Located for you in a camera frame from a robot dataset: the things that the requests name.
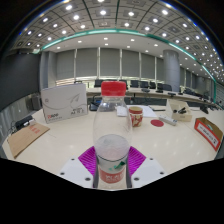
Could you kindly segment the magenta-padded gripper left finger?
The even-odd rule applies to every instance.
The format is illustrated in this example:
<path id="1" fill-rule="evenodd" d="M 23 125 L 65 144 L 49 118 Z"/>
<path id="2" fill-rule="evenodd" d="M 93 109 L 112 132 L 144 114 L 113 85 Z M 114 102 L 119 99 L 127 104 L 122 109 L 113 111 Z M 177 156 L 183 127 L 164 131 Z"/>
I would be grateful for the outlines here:
<path id="1" fill-rule="evenodd" d="M 84 188 L 97 188 L 99 175 L 95 148 L 90 147 L 78 158 L 69 159 L 59 176 Z"/>

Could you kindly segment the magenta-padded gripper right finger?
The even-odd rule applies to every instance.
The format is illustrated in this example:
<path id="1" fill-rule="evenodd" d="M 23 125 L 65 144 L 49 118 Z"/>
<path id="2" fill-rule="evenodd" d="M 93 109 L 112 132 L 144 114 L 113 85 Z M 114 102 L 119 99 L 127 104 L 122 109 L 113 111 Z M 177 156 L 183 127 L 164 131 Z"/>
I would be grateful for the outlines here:
<path id="1" fill-rule="evenodd" d="M 128 188 L 140 188 L 165 176 L 165 170 L 155 158 L 148 158 L 136 148 L 130 147 L 126 168 Z"/>

